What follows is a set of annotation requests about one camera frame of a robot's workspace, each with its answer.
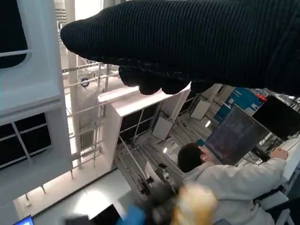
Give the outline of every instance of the white jacket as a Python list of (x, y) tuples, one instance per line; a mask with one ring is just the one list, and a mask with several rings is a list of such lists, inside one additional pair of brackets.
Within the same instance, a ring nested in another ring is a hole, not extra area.
[(281, 184), (284, 167), (279, 158), (241, 168), (206, 162), (186, 173), (185, 182), (200, 183), (214, 192), (218, 200), (214, 223), (225, 218), (232, 225), (274, 225), (271, 215), (253, 199)]

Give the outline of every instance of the monitor screen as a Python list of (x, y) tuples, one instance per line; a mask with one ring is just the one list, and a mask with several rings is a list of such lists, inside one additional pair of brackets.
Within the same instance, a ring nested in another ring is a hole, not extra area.
[(33, 224), (32, 218), (29, 216), (29, 217), (26, 217), (26, 218), (20, 220), (19, 222), (15, 223), (14, 225), (34, 225), (34, 224)]
[(251, 151), (269, 131), (234, 106), (213, 131), (205, 146), (226, 165), (235, 165)]
[(275, 96), (269, 96), (253, 118), (284, 141), (300, 130), (300, 114)]

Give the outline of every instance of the black glove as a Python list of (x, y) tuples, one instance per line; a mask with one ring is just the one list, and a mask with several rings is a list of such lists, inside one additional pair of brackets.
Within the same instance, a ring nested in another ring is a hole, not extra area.
[(222, 83), (300, 96), (298, 0), (132, 0), (60, 35), (81, 57), (120, 65), (144, 94), (193, 81), (198, 92)]

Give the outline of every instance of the overhead lighting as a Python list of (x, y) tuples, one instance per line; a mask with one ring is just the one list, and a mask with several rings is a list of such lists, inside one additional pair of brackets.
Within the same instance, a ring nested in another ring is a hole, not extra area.
[(207, 123), (205, 124), (205, 127), (207, 128), (210, 125), (211, 121), (207, 121)]

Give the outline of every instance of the person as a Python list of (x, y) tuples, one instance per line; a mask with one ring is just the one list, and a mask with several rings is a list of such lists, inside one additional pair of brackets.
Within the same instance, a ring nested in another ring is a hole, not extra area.
[(178, 167), (185, 173), (185, 183), (197, 182), (213, 191), (218, 200), (214, 222), (226, 219), (232, 225), (274, 225), (272, 216), (253, 201), (281, 184), (287, 151), (277, 147), (270, 158), (261, 165), (240, 168), (215, 165), (208, 149), (190, 143), (180, 149)]

